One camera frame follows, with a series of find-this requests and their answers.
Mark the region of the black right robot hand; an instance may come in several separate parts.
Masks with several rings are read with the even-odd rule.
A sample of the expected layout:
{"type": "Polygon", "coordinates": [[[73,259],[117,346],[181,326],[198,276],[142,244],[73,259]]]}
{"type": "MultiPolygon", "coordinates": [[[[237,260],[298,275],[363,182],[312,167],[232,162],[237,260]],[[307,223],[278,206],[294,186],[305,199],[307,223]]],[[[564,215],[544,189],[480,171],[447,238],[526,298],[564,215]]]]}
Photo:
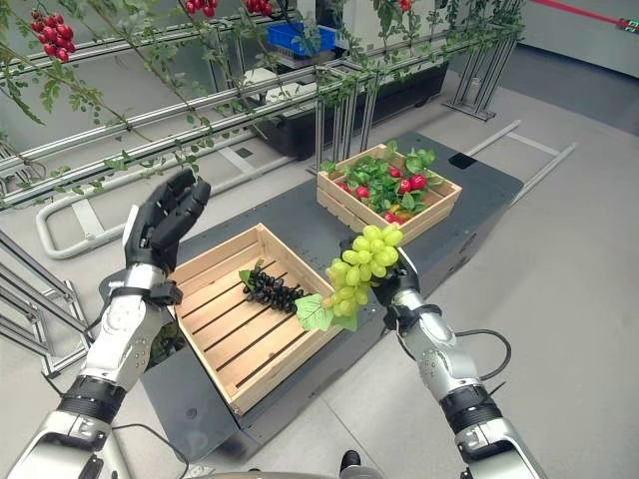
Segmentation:
{"type": "Polygon", "coordinates": [[[372,292],[382,306],[389,306],[392,300],[402,291],[420,292],[417,270],[402,247],[397,249],[397,261],[386,269],[383,277],[371,280],[372,292]]]}

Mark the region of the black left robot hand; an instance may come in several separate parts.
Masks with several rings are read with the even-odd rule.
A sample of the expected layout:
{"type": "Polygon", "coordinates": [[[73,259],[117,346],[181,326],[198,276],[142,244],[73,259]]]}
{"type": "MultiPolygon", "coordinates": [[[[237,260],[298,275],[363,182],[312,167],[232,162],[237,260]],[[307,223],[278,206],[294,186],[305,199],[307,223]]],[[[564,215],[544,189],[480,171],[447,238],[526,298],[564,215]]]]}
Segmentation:
{"type": "Polygon", "coordinates": [[[193,227],[211,195],[211,185],[182,170],[158,185],[125,227],[126,268],[150,264],[165,275],[177,265],[181,238],[193,227]]]}

